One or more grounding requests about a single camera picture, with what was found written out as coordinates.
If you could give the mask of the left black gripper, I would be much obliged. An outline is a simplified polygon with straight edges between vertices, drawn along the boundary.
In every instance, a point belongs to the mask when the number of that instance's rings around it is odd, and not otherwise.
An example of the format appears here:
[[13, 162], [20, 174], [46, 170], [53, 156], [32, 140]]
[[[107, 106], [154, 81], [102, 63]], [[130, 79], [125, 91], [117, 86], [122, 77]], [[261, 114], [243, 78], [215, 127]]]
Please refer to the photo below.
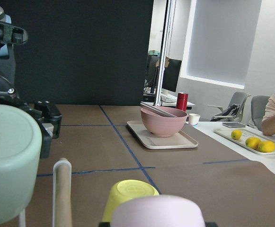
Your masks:
[[48, 100], [38, 100], [34, 106], [21, 100], [14, 85], [14, 45], [28, 41], [25, 29], [0, 21], [0, 104], [14, 106], [30, 114], [38, 123], [42, 133], [40, 158], [50, 154], [51, 141], [60, 134], [62, 114], [56, 105]]

